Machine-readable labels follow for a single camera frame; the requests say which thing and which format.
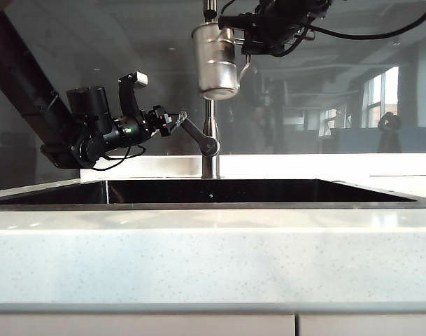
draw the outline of stainless steel sink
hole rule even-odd
[[[97,181],[0,197],[0,210],[426,208],[426,199],[323,180]]]

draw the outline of person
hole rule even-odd
[[[387,112],[378,123],[382,132],[377,153],[402,153],[397,131],[401,128],[401,120],[392,112]]]

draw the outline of metal rod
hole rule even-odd
[[[211,22],[218,15],[218,3],[216,0],[204,0],[205,22]],[[215,120],[215,101],[205,100],[204,134],[219,141],[218,124]],[[202,155],[201,177],[203,179],[219,179],[219,153],[213,157]]]
[[[211,22],[218,16],[218,4],[216,0],[204,0],[205,22]]]
[[[205,101],[204,134],[219,141],[218,124],[215,119],[215,104],[214,100]],[[202,155],[201,172],[203,179],[220,179],[219,153],[213,157]]]

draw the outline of black cable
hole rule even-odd
[[[134,154],[134,155],[132,155],[132,156],[126,157],[126,160],[128,160],[128,159],[132,159],[132,158],[136,158],[137,156],[140,156],[140,155],[142,155],[142,154],[144,154],[144,153],[145,153],[145,151],[146,151],[145,147],[143,147],[142,145],[135,145],[135,146],[136,146],[136,147],[141,148],[141,152],[140,152],[140,153],[138,153],[138,154]],[[110,156],[108,156],[108,155],[103,155],[103,158],[104,158],[104,159],[106,159],[107,161],[122,160],[122,159],[118,159],[118,158],[116,158],[116,157],[110,157]]]
[[[124,157],[121,159],[121,161],[119,161],[117,164],[114,164],[113,166],[111,166],[111,167],[109,167],[109,168],[92,168],[93,170],[96,170],[96,171],[98,171],[98,172],[104,172],[104,171],[106,171],[106,170],[109,170],[109,169],[112,169],[112,168],[115,168],[116,166],[119,166],[119,165],[121,165],[126,159],[127,159],[127,156],[128,156],[128,154],[130,153],[130,148],[131,147],[128,147],[128,149],[127,149],[127,152],[126,152],[126,155],[124,155]]]
[[[308,29],[304,28],[301,35],[297,37],[297,40],[287,50],[284,50],[283,52],[280,52],[279,54],[272,54],[272,55],[275,57],[284,57],[286,55],[289,55],[292,51],[297,49],[297,47],[299,46],[301,42],[303,42],[307,34],[308,34]]]
[[[381,40],[381,39],[389,39],[390,37],[398,36],[400,34],[403,34],[405,32],[408,32],[409,30],[412,30],[413,28],[416,28],[417,26],[421,25],[424,21],[426,21],[426,12],[415,22],[412,22],[411,24],[406,25],[405,27],[402,27],[400,29],[391,31],[389,33],[384,34],[374,34],[374,35],[350,35],[350,34],[342,34],[338,33],[337,31],[332,31],[324,28],[320,28],[317,26],[313,26],[311,24],[302,24],[302,23],[295,23],[295,25],[299,25],[308,29],[315,30],[316,32],[330,35],[333,37],[337,37],[339,39],[347,39],[347,40]]]
[[[228,1],[223,7],[222,7],[222,10],[220,11],[220,14],[221,15],[223,15],[223,13],[225,12],[225,10],[229,7],[229,6],[231,6],[234,2],[235,2],[236,0],[231,0],[231,1]]]

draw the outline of white cabinet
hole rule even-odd
[[[426,336],[426,315],[301,315],[299,336]]]
[[[0,336],[294,336],[289,315],[0,314]]]

